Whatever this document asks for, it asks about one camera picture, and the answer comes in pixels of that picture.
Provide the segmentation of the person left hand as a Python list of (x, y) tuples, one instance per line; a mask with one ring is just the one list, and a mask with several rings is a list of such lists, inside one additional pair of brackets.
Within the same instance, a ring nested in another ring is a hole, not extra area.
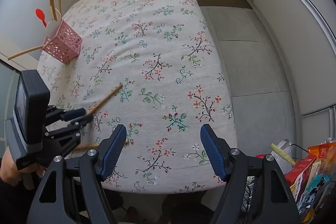
[(11, 156), (9, 147), (6, 147), (5, 153), (1, 160), (1, 180), (11, 186), (16, 186), (22, 179), (22, 174), (29, 174), (36, 172), (38, 175), (42, 175), (45, 168), (37, 163), (34, 163), (21, 170), (17, 169), (17, 166)]

